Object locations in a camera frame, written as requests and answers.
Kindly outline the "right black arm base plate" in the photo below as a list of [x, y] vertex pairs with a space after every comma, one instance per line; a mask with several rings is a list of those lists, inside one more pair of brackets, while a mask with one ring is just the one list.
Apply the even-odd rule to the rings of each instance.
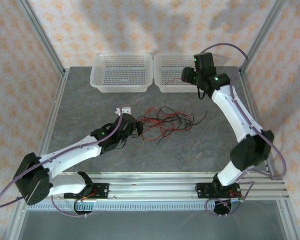
[[233, 197], [242, 197], [240, 185], [237, 183], [222, 186], [216, 182], [199, 182], [196, 184], [195, 190], [199, 199], [230, 199]]

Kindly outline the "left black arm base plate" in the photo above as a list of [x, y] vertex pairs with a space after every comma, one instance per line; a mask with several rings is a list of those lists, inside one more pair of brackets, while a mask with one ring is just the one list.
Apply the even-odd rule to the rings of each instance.
[[94, 183], [86, 186], [80, 193], [65, 193], [64, 199], [107, 199], [109, 193], [108, 183]]

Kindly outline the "white perforated plastic basket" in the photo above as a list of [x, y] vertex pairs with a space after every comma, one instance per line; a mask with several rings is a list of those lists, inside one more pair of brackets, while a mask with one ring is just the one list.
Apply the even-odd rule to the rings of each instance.
[[183, 69], [195, 68], [191, 53], [158, 53], [154, 56], [154, 83], [162, 93], [196, 93], [197, 87], [181, 80]]
[[90, 85], [101, 93], [144, 93], [153, 84], [153, 76], [149, 53], [98, 53]]

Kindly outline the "aluminium table edge rail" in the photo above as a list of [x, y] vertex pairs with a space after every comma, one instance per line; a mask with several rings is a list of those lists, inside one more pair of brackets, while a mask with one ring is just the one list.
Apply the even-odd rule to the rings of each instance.
[[[253, 116], [254, 120], [256, 122], [258, 122], [259, 125], [261, 125], [261, 121], [258, 118], [257, 109], [254, 107], [254, 101], [253, 101], [254, 99], [253, 99], [252, 92], [248, 88], [248, 77], [241, 68], [238, 70], [238, 74], [239, 74], [240, 82], [242, 85], [242, 89], [244, 91], [244, 95], [246, 98], [249, 112]], [[272, 160], [273, 160], [273, 158], [272, 158], [272, 155], [270, 152], [268, 158], [264, 161], [265, 171], [262, 171], [262, 172], [265, 174], [266, 177], [274, 180], [275, 179], [274, 175], [275, 175], [276, 171], [274, 170]]]
[[60, 104], [61, 104], [61, 100], [62, 100], [62, 96], [64, 93], [64, 89], [66, 86], [66, 82], [68, 79], [68, 75], [69, 75], [69, 68], [66, 68], [64, 73], [61, 74], [60, 76], [60, 80], [59, 80], [59, 84], [58, 87], [56, 89], [53, 101], [52, 101], [52, 105], [51, 105], [51, 109], [50, 109], [50, 113], [49, 113], [49, 118], [46, 124], [46, 128], [45, 128], [45, 132], [42, 136], [41, 139], [41, 146], [39, 148], [39, 155], [43, 155], [46, 154], [49, 150], [49, 145], [50, 145], [50, 141], [51, 141], [51, 137], [53, 134], [53, 130], [54, 130], [54, 126], [55, 126], [55, 122], [57, 119], [57, 115], [58, 115], [58, 111], [60, 108]]

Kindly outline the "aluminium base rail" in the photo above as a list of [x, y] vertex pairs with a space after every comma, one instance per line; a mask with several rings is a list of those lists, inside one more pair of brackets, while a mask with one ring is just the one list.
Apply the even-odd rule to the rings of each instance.
[[[212, 183], [214, 172], [100, 172], [87, 173], [93, 183], [109, 184], [107, 199], [116, 201], [183, 201], [198, 199], [197, 183]], [[289, 194], [281, 179], [248, 173], [239, 180], [248, 201], [286, 200]]]

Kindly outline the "aluminium frame post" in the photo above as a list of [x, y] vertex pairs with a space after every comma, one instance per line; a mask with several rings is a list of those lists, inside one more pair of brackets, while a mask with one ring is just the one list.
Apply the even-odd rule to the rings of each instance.
[[38, 37], [41, 42], [43, 49], [46, 51], [49, 59], [52, 61], [55, 69], [61, 74], [64, 75], [66, 72], [65, 67], [63, 66], [53, 44], [51, 43], [46, 31], [44, 30], [40, 20], [35, 13], [33, 7], [31, 6], [29, 0], [16, 0], [21, 10], [24, 12], [25, 17], [28, 19], [35, 35]]
[[288, 0], [275, 0], [267, 18], [265, 19], [260, 31], [258, 32], [250, 50], [248, 51], [248, 60], [245, 60], [239, 68], [239, 74], [241, 76], [243, 76], [243, 74], [247, 71], [249, 65], [252, 63], [258, 51], [261, 49], [264, 40], [266, 39], [268, 33], [273, 27], [276, 19], [278, 18], [287, 1]]

